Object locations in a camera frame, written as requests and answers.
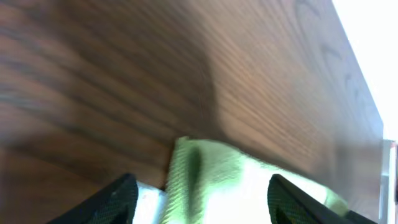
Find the light green microfiber cloth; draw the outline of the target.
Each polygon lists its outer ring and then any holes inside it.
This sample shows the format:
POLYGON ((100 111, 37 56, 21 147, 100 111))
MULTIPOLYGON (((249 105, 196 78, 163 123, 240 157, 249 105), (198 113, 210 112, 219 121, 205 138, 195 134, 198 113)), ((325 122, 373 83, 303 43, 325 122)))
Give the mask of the light green microfiber cloth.
POLYGON ((348 213, 346 202, 322 184, 229 144, 183 137, 175 143, 165 190, 138 183, 132 223, 270 223, 267 191, 274 174, 338 215, 348 213))

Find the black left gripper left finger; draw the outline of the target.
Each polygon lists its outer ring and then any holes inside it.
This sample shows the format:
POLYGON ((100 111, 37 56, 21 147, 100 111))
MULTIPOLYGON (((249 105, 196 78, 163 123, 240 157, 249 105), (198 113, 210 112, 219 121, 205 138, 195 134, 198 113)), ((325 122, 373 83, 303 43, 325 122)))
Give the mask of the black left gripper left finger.
POLYGON ((49 224, 132 224, 139 190, 132 174, 124 174, 49 224))

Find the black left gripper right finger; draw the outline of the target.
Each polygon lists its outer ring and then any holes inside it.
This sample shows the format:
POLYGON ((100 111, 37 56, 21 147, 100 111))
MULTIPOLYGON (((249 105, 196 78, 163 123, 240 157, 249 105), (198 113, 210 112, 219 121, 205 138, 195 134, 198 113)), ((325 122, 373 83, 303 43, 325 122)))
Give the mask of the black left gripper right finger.
POLYGON ((330 210, 279 174, 269 181, 267 204, 272 224, 376 224, 348 210, 330 210))

